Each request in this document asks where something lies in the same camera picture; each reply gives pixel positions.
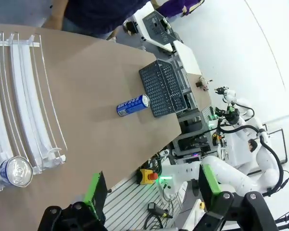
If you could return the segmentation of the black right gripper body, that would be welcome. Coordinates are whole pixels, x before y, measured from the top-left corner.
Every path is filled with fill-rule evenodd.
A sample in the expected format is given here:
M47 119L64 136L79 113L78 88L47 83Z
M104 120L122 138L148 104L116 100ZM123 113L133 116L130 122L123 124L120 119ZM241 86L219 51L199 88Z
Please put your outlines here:
M240 122L240 111L238 109L227 110L224 116L230 125L237 125Z

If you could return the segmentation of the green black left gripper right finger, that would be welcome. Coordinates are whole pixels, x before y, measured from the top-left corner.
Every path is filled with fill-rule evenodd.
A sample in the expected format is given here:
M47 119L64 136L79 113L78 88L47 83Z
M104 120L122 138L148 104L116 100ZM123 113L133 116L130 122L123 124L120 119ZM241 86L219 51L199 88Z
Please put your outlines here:
M209 165L200 166L198 183L207 212L195 226L196 231L220 231L227 221L235 221L238 231L278 230L261 193L253 191L239 196L221 191Z

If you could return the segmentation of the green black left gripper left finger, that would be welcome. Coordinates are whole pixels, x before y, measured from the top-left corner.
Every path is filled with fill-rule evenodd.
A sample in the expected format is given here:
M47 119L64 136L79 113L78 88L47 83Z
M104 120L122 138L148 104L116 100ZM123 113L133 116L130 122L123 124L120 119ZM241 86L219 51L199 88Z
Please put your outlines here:
M41 218L39 231L106 231L105 205L108 190L103 172L95 173L84 197L67 208L50 206Z

